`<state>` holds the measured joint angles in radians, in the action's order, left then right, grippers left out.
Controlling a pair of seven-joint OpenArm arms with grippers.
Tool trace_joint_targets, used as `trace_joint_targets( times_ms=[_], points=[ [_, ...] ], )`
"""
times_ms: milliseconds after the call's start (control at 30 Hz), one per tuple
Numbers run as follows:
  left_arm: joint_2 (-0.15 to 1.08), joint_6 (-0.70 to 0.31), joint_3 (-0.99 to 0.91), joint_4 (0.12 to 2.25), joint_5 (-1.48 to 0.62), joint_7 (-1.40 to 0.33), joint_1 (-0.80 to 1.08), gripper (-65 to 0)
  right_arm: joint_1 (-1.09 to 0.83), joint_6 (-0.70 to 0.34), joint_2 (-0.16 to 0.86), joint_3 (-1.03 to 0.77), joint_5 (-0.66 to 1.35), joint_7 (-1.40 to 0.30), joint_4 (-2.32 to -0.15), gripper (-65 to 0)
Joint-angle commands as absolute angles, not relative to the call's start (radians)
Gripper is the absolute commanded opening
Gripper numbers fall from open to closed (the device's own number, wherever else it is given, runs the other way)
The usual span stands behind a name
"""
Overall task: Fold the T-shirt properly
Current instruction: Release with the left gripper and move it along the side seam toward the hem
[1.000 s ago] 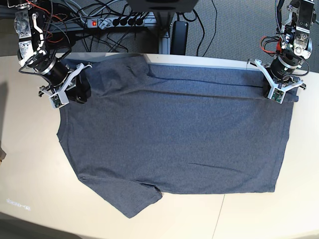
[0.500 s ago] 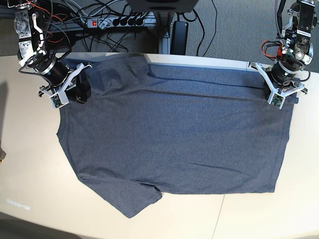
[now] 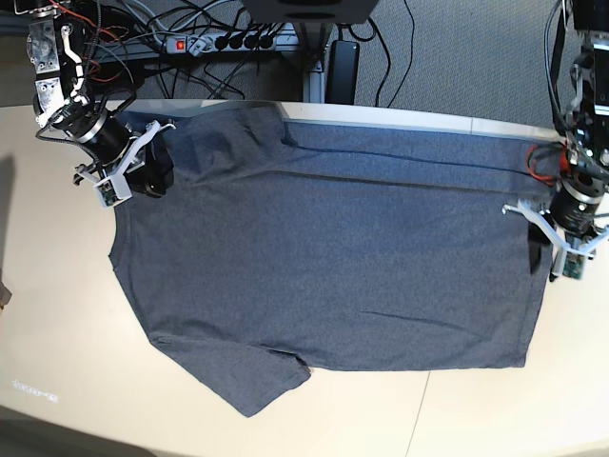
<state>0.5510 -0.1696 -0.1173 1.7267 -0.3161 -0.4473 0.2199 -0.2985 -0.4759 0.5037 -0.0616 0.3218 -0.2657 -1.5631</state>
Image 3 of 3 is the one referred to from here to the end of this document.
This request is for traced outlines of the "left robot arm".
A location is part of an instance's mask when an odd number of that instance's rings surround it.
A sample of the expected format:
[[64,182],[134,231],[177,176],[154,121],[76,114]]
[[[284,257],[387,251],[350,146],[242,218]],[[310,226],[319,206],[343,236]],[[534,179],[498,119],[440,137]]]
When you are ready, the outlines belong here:
[[[573,98],[560,101],[559,76],[566,32],[581,40],[569,69]],[[549,204],[520,200],[516,211],[555,250],[550,280],[579,280],[597,247],[608,238],[598,225],[600,204],[608,193],[608,4],[605,1],[556,1],[543,30],[543,58],[553,124],[562,142],[551,144],[560,158],[557,175],[529,174],[553,190]]]

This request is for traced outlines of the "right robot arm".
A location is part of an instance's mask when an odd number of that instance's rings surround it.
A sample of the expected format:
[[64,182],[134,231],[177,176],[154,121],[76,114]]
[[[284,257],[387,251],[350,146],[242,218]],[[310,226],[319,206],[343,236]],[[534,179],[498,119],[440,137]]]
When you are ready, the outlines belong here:
[[33,109],[40,141],[75,146],[89,163],[75,168],[72,182],[92,184],[104,207],[135,193],[163,197],[172,184],[172,163],[159,138],[171,123],[149,122],[138,131],[123,121],[137,85],[128,57],[115,61],[110,75],[96,56],[122,46],[127,24],[115,16],[106,24],[105,7],[95,1],[81,12],[73,1],[16,1],[17,15],[30,18],[27,53],[35,70]]

